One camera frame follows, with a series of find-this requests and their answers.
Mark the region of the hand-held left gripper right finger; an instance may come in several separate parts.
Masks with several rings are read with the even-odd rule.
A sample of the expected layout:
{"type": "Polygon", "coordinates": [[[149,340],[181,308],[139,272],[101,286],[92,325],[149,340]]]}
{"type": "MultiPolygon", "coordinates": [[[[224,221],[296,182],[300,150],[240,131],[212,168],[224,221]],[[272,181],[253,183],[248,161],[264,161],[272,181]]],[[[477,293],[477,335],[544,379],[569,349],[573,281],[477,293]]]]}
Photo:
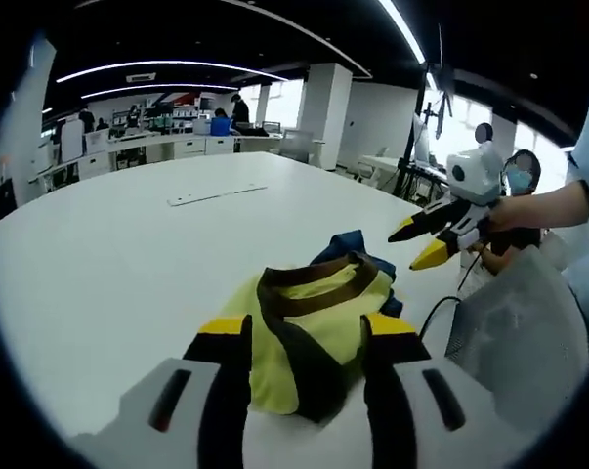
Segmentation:
{"type": "Polygon", "coordinates": [[[525,438],[492,394],[460,367],[434,358],[404,320],[363,316],[364,401],[375,468],[507,468],[525,438]]]}

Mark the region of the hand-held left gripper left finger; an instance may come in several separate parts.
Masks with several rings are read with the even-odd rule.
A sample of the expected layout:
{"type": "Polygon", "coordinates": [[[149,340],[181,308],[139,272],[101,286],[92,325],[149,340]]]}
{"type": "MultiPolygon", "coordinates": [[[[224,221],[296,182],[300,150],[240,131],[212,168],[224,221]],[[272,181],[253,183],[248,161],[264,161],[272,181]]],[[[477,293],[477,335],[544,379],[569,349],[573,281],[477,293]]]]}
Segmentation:
{"type": "Polygon", "coordinates": [[[179,359],[126,391],[117,415],[71,447],[95,468],[240,468],[251,401],[252,319],[204,324],[179,359]]]}

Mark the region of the person's right hand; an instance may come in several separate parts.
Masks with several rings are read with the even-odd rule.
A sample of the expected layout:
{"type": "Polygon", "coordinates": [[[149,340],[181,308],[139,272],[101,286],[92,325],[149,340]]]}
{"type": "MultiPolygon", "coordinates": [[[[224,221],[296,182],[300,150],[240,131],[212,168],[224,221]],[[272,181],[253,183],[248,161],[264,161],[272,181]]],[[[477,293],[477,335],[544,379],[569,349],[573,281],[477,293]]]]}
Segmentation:
{"type": "Polygon", "coordinates": [[[522,215],[521,197],[502,197],[489,211],[486,227],[490,233],[510,231],[521,225],[522,215]]]}

